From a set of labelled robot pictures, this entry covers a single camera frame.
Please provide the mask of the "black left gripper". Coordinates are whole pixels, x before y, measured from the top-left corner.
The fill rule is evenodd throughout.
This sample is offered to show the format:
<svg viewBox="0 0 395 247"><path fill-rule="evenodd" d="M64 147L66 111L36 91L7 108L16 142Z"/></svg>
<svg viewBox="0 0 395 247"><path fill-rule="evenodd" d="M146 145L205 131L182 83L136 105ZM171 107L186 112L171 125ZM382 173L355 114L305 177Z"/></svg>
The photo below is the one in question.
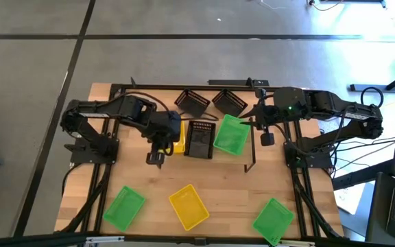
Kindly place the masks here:
<svg viewBox="0 0 395 247"><path fill-rule="evenodd" d="M173 154L174 143L180 140L181 117L177 111L159 111L152 113L147 127L147 138L151 141L169 143L166 154ZM151 153L159 153L160 144L152 143Z"/></svg>

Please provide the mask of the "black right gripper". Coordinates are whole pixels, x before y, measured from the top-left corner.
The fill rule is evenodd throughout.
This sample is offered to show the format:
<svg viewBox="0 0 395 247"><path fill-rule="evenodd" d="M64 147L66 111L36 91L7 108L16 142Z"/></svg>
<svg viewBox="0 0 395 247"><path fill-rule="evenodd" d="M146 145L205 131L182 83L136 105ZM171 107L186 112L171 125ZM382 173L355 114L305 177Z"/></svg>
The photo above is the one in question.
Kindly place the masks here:
<svg viewBox="0 0 395 247"><path fill-rule="evenodd" d="M257 88L255 96L258 98L257 103L243 115L244 118L255 117L255 121L243 121L240 124L256 124L257 130L267 131L268 127L275 123L278 110L273 105L267 105L265 101L272 99L274 95L268 95L265 89Z"/></svg>

